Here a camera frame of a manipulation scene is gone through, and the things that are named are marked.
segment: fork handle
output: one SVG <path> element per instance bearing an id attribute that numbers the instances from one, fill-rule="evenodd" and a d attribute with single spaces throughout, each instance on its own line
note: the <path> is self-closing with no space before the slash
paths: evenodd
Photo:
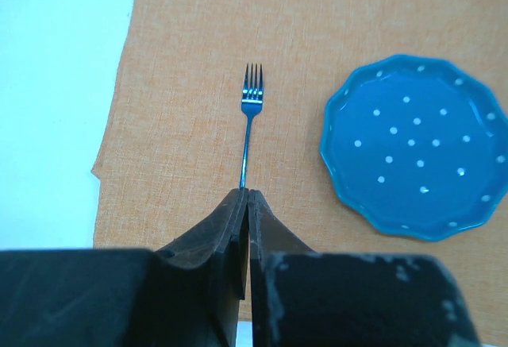
<path id="1" fill-rule="evenodd" d="M 251 137 L 252 117 L 247 117 L 247 129 L 245 130 L 244 159 L 241 162 L 240 188 L 245 187 L 247 178 L 248 141 Z"/>

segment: plate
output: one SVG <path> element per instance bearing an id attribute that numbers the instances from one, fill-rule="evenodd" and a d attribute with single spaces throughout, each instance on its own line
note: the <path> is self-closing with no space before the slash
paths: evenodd
<path id="1" fill-rule="evenodd" d="M 377 230 L 439 241 L 484 224 L 508 190 L 508 120 L 447 60 L 396 55 L 328 101 L 320 145 L 339 199 Z"/>

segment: silver fork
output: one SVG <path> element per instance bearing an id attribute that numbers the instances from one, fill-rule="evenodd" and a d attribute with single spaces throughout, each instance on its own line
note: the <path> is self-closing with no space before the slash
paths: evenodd
<path id="1" fill-rule="evenodd" d="M 247 64 L 247 68 L 245 69 L 244 89 L 241 98 L 241 111 L 247 116 L 247 129 L 245 130 L 244 159 L 241 163 L 240 188 L 245 187 L 245 178 L 247 177 L 248 140 L 251 136 L 252 119 L 254 119 L 257 114 L 261 113 L 263 109 L 263 67 L 260 64 L 259 81 L 257 79 L 257 64 L 254 72 L 252 69 L 253 65 L 251 64 L 249 80 Z"/>

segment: orange fabric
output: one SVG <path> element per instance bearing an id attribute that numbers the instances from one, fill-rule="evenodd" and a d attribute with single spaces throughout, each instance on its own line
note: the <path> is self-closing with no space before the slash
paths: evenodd
<path id="1" fill-rule="evenodd" d="M 394 53 L 450 59 L 508 107 L 508 0 L 136 0 L 94 173 L 95 245 L 157 249 L 239 179 L 247 62 L 262 63 L 247 186 L 318 251 L 428 253 L 459 280 L 484 342 L 508 345 L 508 202 L 439 243 L 376 233 L 335 196 L 323 109 L 353 69 Z M 250 317 L 250 299 L 241 307 Z"/>

